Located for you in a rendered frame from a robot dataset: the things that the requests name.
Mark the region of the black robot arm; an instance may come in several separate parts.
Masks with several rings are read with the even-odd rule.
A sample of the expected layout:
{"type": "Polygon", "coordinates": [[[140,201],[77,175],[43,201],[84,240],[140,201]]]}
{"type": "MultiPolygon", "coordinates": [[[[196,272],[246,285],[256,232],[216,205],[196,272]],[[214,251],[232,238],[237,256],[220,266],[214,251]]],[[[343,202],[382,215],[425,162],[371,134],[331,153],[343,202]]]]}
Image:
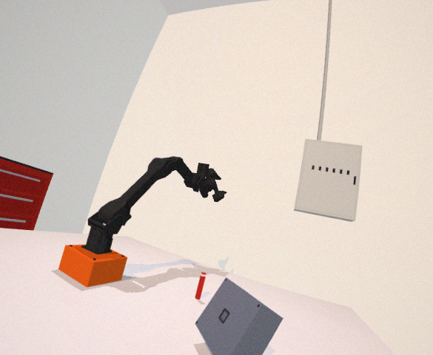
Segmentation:
{"type": "Polygon", "coordinates": [[[131,207],[157,180],[167,177],[175,170],[184,179],[186,187],[192,188],[194,192],[200,192],[203,198],[208,197],[208,192],[212,190],[204,191],[204,189],[208,187],[208,180],[205,177],[208,175],[209,164],[198,163],[197,173],[194,173],[190,171],[181,157],[155,157],[150,161],[147,172],[120,198],[104,204],[99,211],[88,218],[90,233],[87,244],[81,247],[94,254],[111,253],[112,237],[119,233],[121,227],[125,226],[132,217],[131,207]]]}

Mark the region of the grey square panel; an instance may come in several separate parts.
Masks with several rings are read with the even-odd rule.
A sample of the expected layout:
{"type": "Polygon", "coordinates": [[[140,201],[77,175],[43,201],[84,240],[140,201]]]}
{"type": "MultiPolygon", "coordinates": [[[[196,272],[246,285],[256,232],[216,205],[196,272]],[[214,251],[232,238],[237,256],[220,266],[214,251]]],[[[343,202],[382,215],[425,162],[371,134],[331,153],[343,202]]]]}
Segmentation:
{"type": "Polygon", "coordinates": [[[262,355],[282,320],[226,278],[195,325],[213,355],[262,355]]]}

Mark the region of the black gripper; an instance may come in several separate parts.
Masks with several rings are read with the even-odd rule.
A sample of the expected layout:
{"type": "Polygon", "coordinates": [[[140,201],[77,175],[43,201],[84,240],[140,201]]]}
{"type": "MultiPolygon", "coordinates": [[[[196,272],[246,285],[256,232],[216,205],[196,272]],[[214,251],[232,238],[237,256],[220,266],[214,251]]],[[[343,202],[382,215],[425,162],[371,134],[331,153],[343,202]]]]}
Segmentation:
{"type": "Polygon", "coordinates": [[[215,194],[212,196],[215,202],[218,202],[224,198],[224,195],[227,193],[225,191],[218,191],[217,183],[215,180],[221,180],[220,176],[215,172],[214,169],[210,168],[208,171],[208,175],[205,177],[208,180],[208,187],[204,189],[214,190],[215,194]]]}

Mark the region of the red peg with white band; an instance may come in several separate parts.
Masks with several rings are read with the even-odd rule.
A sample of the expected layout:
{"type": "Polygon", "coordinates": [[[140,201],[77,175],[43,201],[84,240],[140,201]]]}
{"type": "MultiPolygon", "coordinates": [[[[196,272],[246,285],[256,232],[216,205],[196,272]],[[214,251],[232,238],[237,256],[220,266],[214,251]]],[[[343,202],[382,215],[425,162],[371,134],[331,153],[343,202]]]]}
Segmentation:
{"type": "Polygon", "coordinates": [[[201,297],[201,292],[202,292],[203,287],[204,287],[205,279],[206,279],[206,274],[203,273],[203,272],[201,272],[201,277],[200,277],[200,280],[199,280],[199,283],[198,283],[197,291],[195,293],[195,298],[197,300],[199,300],[200,297],[201,297]]]}

